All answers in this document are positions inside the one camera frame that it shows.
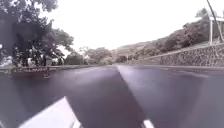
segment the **asphalt road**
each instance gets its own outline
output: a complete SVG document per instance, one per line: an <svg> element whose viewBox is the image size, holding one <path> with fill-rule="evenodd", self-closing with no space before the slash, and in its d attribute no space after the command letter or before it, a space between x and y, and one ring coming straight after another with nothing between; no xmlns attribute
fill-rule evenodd
<svg viewBox="0 0 224 128"><path fill-rule="evenodd" d="M84 128L223 128L222 74L144 66L58 71L49 79L0 75L0 120L9 128L66 96Z"/></svg>

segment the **sky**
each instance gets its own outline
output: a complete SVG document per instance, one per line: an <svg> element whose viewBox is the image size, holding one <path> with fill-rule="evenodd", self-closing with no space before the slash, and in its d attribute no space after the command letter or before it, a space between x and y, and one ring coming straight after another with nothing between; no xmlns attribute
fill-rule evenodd
<svg viewBox="0 0 224 128"><path fill-rule="evenodd" d="M210 2L219 14L224 1ZM206 0L58 0L58 5L47 15L55 20L54 28L74 37L75 49L115 49L162 38L207 7Z"/></svg>

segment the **retaining wall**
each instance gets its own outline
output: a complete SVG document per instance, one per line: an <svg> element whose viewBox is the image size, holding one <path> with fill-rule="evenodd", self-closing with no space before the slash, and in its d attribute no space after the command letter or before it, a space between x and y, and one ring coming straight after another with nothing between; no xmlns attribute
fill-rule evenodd
<svg viewBox="0 0 224 128"><path fill-rule="evenodd" d="M129 61L138 65L224 66L224 44L208 45L188 50Z"/></svg>

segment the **hillside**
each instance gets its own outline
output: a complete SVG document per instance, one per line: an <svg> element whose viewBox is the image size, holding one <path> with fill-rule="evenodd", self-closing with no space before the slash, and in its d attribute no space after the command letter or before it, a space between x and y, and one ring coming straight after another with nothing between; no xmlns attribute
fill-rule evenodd
<svg viewBox="0 0 224 128"><path fill-rule="evenodd" d="M216 25L213 25L213 28L213 38L217 38L219 35L218 29ZM183 25L182 29L176 30L166 37L119 47L112 50L112 55L133 55L135 58L141 58L193 46L209 40L209 29L209 18L204 17Z"/></svg>

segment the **tree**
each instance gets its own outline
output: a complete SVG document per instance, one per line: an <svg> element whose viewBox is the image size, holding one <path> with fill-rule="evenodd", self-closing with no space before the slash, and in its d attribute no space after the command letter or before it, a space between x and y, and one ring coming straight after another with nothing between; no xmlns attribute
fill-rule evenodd
<svg viewBox="0 0 224 128"><path fill-rule="evenodd" d="M199 10L195 17L208 17L208 12L206 8Z"/></svg>
<svg viewBox="0 0 224 128"><path fill-rule="evenodd" d="M35 54L36 60L42 53L52 56L52 47L43 41L43 37L51 30L53 21L48 22L46 17L40 18L39 15L40 12L50 12L56 7L57 0L1 0L0 17L12 24L14 35L18 38L17 44L7 47L9 54L13 53L13 46L16 46L21 53L20 59L26 63L30 50Z"/></svg>
<svg viewBox="0 0 224 128"><path fill-rule="evenodd" d="M88 55L89 58L92 59L91 62L96 62L96 63L99 63L103 58L112 57L111 52L108 49L103 47L97 48L97 49L88 49L85 55Z"/></svg>
<svg viewBox="0 0 224 128"><path fill-rule="evenodd" d="M82 55L78 54L77 52L72 52L70 55L67 56L65 59L66 65L81 65L84 64Z"/></svg>
<svg viewBox="0 0 224 128"><path fill-rule="evenodd" d="M127 57L126 56L118 56L116 59L117 63L124 63L127 61Z"/></svg>

